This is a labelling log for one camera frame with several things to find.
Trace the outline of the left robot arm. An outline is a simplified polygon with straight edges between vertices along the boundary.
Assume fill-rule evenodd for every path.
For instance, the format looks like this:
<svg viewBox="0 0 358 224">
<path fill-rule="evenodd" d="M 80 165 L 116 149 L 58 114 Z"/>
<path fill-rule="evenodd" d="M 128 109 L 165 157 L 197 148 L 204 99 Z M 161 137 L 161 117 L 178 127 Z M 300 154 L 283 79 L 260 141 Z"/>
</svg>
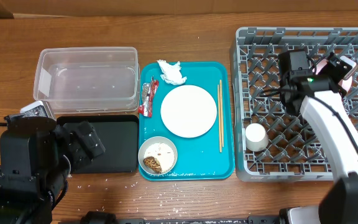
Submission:
<svg viewBox="0 0 358 224">
<path fill-rule="evenodd" d="M 0 223 L 51 223 L 68 176 L 104 154 L 87 121 L 71 129 L 52 118 L 6 117 L 0 137 Z"/>
</svg>

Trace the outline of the small pink bowl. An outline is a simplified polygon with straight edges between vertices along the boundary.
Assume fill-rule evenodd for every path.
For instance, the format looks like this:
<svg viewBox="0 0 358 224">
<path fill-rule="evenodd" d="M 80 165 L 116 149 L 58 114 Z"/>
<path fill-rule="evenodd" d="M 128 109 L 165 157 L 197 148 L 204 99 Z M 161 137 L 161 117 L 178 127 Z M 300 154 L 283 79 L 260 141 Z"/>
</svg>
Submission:
<svg viewBox="0 0 358 224">
<path fill-rule="evenodd" d="M 352 78 L 353 75 L 356 72 L 356 69 L 358 68 L 358 65 L 355 63 L 355 61 L 351 60 L 350 58 L 346 56 L 341 56 L 341 60 L 345 61 L 347 64 L 349 64 L 352 69 L 349 71 L 349 73 L 339 82 L 339 85 L 343 87 L 346 91 L 349 91 L 352 86 Z M 320 62 L 316 64 L 316 74 L 318 75 L 322 68 L 328 63 L 327 59 L 322 59 Z"/>
</svg>

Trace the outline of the wooden chopstick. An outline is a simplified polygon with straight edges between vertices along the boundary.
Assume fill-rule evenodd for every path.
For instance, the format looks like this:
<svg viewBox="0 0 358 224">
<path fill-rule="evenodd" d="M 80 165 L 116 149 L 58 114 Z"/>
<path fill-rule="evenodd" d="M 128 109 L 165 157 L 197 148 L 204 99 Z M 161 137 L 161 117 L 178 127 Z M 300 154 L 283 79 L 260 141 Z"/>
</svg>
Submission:
<svg viewBox="0 0 358 224">
<path fill-rule="evenodd" d="M 224 120 L 223 120 L 223 90 L 222 90 L 222 80 L 219 81 L 219 118 L 220 118 L 220 136 L 221 136 L 221 149 L 223 151 L 224 147 Z"/>
<path fill-rule="evenodd" d="M 218 84 L 218 123 L 219 123 L 219 153 L 223 151 L 223 140 L 222 140 L 222 124 L 221 124 L 221 94 L 220 94 L 220 84 Z"/>
</svg>

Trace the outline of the white cup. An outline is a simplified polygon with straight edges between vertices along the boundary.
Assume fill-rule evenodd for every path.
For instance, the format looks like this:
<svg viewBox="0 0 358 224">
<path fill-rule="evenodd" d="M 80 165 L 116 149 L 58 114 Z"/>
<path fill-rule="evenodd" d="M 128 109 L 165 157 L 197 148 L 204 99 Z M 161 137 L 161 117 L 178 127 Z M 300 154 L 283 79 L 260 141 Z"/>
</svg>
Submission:
<svg viewBox="0 0 358 224">
<path fill-rule="evenodd" d="M 269 139 L 265 128 L 259 123 L 252 123 L 246 127 L 246 147 L 253 151 L 263 151 L 268 143 Z"/>
</svg>

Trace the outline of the large white plate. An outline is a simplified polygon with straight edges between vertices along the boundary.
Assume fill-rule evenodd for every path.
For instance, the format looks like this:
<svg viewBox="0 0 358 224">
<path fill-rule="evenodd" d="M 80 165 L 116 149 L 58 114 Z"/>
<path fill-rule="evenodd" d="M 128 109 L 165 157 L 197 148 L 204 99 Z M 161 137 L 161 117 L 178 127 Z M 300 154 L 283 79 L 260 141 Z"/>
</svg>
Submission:
<svg viewBox="0 0 358 224">
<path fill-rule="evenodd" d="M 195 85 L 182 85 L 167 93 L 160 115 L 171 133 L 182 138 L 197 138 L 214 126 L 218 109 L 208 91 Z"/>
</svg>

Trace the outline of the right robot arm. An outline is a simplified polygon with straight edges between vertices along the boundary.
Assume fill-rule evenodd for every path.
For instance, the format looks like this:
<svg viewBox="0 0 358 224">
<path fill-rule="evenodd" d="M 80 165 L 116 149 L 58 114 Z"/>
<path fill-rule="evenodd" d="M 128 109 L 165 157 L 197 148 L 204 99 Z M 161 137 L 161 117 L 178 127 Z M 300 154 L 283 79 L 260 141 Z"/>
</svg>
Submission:
<svg viewBox="0 0 358 224">
<path fill-rule="evenodd" d="M 291 115 L 301 115 L 321 144 L 334 185 L 316 206 L 284 208 L 279 223 L 358 223 L 358 131 L 348 117 L 343 85 L 357 64 L 334 53 L 314 62 L 305 50 L 278 56 L 280 100 Z"/>
</svg>

